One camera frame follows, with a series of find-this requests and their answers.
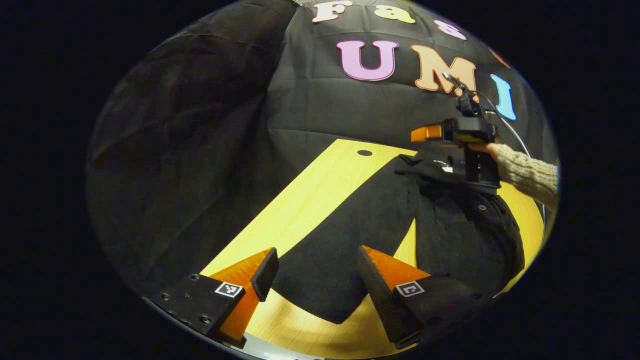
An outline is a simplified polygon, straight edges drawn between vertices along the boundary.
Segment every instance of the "black jacket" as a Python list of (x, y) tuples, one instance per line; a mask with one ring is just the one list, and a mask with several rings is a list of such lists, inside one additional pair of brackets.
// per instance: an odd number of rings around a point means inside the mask
[(418, 268), (496, 295), (524, 267), (520, 229), (499, 195), (467, 188), (434, 162), (441, 157), (421, 150), (389, 161), (280, 258), (273, 289), (342, 323), (367, 295), (358, 247), (393, 256), (415, 218)]

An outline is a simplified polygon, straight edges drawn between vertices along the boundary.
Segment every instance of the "gray sweater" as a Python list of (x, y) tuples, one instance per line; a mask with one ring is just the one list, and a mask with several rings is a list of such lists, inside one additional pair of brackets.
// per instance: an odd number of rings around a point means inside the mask
[(532, 159), (502, 144), (498, 152), (500, 179), (525, 195), (540, 201), (551, 211), (558, 206), (558, 167)]

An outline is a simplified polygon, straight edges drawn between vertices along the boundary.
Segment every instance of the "human hand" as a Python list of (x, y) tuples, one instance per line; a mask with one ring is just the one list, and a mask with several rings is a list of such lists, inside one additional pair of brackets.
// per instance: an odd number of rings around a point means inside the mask
[(500, 152), (500, 147), (502, 144), (499, 143), (470, 143), (469, 149), (473, 151), (486, 152), (495, 162), (498, 162), (498, 152)]

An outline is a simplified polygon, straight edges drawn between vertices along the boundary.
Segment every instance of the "pink letter u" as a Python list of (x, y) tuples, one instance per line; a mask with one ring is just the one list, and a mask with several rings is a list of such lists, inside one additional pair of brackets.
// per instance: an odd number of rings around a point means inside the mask
[(398, 47), (398, 44), (393, 41), (373, 42), (373, 46), (380, 49), (380, 67), (377, 69), (362, 67), (360, 61), (360, 48), (364, 46), (362, 41), (343, 41), (336, 46), (342, 51), (342, 69), (354, 79), (379, 81), (394, 73), (396, 67), (394, 49)]

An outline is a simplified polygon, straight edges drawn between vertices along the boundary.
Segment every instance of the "wooden table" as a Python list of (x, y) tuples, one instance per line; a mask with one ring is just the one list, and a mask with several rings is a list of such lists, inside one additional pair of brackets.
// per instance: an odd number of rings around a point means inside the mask
[[(357, 152), (368, 150), (370, 156)], [(415, 155), (415, 151), (351, 140), (336, 140), (291, 182), (240, 232), (200, 273), (205, 276), (269, 247), (278, 256), (306, 237), (362, 183), (392, 158)], [(537, 255), (543, 237), (543, 222), (534, 201), (510, 184), (502, 183), (498, 194), (509, 205), (520, 226), (525, 267), (504, 288), (508, 291)], [(416, 266), (415, 219), (394, 257)], [(271, 290), (259, 303), (246, 332), (302, 354), (340, 359), (362, 359), (396, 354), (380, 318), (367, 295), (342, 324), (320, 319), (291, 304)]]

